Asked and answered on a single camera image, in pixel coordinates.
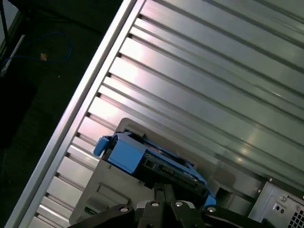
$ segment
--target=metal sheet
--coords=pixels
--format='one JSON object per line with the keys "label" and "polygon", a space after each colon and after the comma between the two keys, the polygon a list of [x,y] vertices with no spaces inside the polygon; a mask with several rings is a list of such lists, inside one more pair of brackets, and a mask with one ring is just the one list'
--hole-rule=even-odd
{"label": "metal sheet", "polygon": [[[283,98],[294,105],[298,105],[302,108],[304,107],[303,99],[297,94],[292,93],[285,87],[281,87],[265,78],[259,77],[259,75],[254,72],[227,60],[227,58],[217,55],[207,49],[200,48],[196,43],[191,42],[191,40],[176,36],[174,33],[166,31],[165,29],[143,19],[137,19],[135,26],[143,31],[140,33],[138,29],[136,30],[136,28],[132,28],[131,33],[136,30],[136,36],[168,51],[169,53],[177,55],[182,59],[185,57],[189,58],[189,56],[191,56],[191,63],[198,67],[201,66],[207,72],[210,72],[222,80],[228,81],[240,89],[244,89],[245,91],[257,91],[255,95],[261,94],[261,92],[264,91],[264,93],[257,96],[263,97],[264,99],[266,96],[281,100]],[[165,45],[161,45],[159,40],[163,41]],[[177,52],[172,52],[172,46],[175,47],[174,50],[177,50]],[[271,104],[277,104],[274,100],[270,100],[269,102]]]}
{"label": "metal sheet", "polygon": [[51,200],[48,197],[44,197],[41,202],[42,205],[48,207],[52,211],[56,211],[57,214],[61,215],[64,218],[69,218],[72,214],[72,211],[69,209],[61,206],[60,204],[56,203],[55,201]]}
{"label": "metal sheet", "polygon": [[93,172],[81,164],[65,157],[61,162],[57,172],[60,176],[67,178],[77,186],[85,188]]}
{"label": "metal sheet", "polygon": [[57,212],[53,211],[52,209],[42,204],[37,209],[37,213],[53,221],[54,223],[60,225],[61,227],[69,227],[70,225],[67,218],[59,215]]}
{"label": "metal sheet", "polygon": [[[270,54],[276,55],[290,63],[303,68],[302,58],[304,50],[291,44],[276,35],[273,35],[258,26],[245,20],[241,20],[233,14],[230,14],[216,6],[205,1],[189,0],[165,0],[174,7],[182,9],[181,14],[195,16],[195,19],[201,19],[202,22],[209,23],[207,26],[216,26],[222,29],[221,32],[227,32],[237,38],[240,38],[250,44],[253,48],[258,47]],[[153,7],[153,3],[148,3],[148,7]]]}
{"label": "metal sheet", "polygon": [[273,29],[277,35],[304,42],[304,27],[302,23],[287,17],[277,11],[252,0],[213,0],[221,6],[227,7],[243,17],[247,17],[266,28]]}
{"label": "metal sheet", "polygon": [[99,162],[99,159],[94,155],[86,153],[73,145],[68,148],[67,152],[70,154],[70,158],[73,158],[74,160],[77,160],[80,163],[87,164],[91,169],[94,169]]}
{"label": "metal sheet", "polygon": [[189,37],[199,45],[207,46],[252,70],[255,70],[285,86],[303,93],[304,75],[283,63],[263,55],[262,53],[225,36],[217,30],[179,14],[159,3],[147,1],[142,14],[180,35]]}
{"label": "metal sheet", "polygon": [[82,191],[59,179],[58,177],[54,177],[49,188],[47,189],[47,193],[74,208],[80,199]]}
{"label": "metal sheet", "polygon": [[238,213],[266,175],[304,190],[304,29],[264,3],[126,0],[29,182],[39,188],[22,196],[35,193],[13,217],[20,227],[67,225],[97,165],[97,140],[125,117],[237,192]]}
{"label": "metal sheet", "polygon": [[54,228],[53,226],[49,225],[48,223],[46,223],[45,221],[34,217],[30,223],[30,225],[28,226],[29,228]]}
{"label": "metal sheet", "polygon": [[290,12],[291,14],[294,14],[300,18],[304,18],[304,2],[301,0],[262,0],[261,2],[263,3],[263,1],[270,3],[273,6],[279,7],[282,10],[286,10],[287,12]]}

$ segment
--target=screw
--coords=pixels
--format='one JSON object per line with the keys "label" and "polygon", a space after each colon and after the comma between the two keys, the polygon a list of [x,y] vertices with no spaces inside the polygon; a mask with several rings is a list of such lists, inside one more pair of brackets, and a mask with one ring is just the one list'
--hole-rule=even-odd
{"label": "screw", "polygon": [[285,196],[280,196],[280,200],[285,202],[286,201],[286,197]]}
{"label": "screw", "polygon": [[181,207],[181,206],[182,206],[182,202],[176,202],[176,203],[175,203],[175,206],[176,206],[176,207]]}
{"label": "screw", "polygon": [[207,209],[209,212],[216,212],[217,210],[214,207],[210,207]]}
{"label": "screw", "polygon": [[120,208],[121,212],[127,212],[129,209],[128,208]]}

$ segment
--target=black floor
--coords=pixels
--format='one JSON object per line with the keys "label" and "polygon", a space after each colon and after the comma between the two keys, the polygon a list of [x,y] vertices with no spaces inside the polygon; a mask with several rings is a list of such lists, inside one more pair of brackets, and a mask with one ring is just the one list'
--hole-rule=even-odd
{"label": "black floor", "polygon": [[[63,63],[49,64],[21,58],[14,59],[10,65],[3,90],[7,95],[0,97],[9,105],[5,110],[1,109],[4,120],[0,123],[2,134],[13,128],[17,131],[11,143],[5,139],[10,145],[0,151],[0,202],[3,209],[0,227],[4,227],[9,218],[122,0],[31,2],[43,2],[44,6],[93,29],[54,18],[29,23],[23,44],[42,34],[59,31],[70,38],[73,51]],[[44,53],[48,60],[57,60],[65,57],[68,51],[69,43],[65,37],[52,35],[20,50],[18,54],[39,58]]]}

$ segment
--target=cable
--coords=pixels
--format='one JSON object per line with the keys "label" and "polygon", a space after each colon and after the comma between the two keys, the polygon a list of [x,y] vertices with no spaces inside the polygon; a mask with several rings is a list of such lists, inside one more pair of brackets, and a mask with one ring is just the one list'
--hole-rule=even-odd
{"label": "cable", "polygon": [[49,37],[51,35],[62,35],[62,36],[64,36],[67,39],[67,41],[69,43],[69,46],[70,46],[70,49],[69,49],[69,52],[66,55],[66,57],[64,57],[63,59],[60,59],[60,60],[42,60],[40,58],[35,58],[35,57],[32,57],[32,56],[16,55],[16,56],[12,56],[12,57],[9,57],[9,58],[5,59],[4,62],[2,63],[1,69],[3,69],[5,67],[5,65],[6,65],[6,63],[10,59],[13,59],[13,58],[28,58],[28,59],[32,59],[32,60],[36,60],[36,61],[41,61],[41,62],[44,62],[44,63],[62,63],[62,62],[67,61],[71,57],[71,55],[72,55],[73,43],[72,43],[71,39],[65,33],[62,33],[62,32],[49,32],[49,33],[43,34],[40,37],[32,40],[31,42],[28,42],[28,43],[22,45],[19,48],[19,50],[22,50],[22,49],[28,47],[29,45],[31,45],[33,43],[36,43],[37,41],[42,40],[42,39],[44,39],[46,37]]}

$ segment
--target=ridged surface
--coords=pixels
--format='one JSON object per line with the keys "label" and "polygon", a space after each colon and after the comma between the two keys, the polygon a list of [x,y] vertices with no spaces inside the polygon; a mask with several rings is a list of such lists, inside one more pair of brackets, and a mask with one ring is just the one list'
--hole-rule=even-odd
{"label": "ridged surface", "polygon": [[147,1],[30,227],[68,226],[96,141],[124,117],[214,164],[303,190],[304,29],[273,2]]}

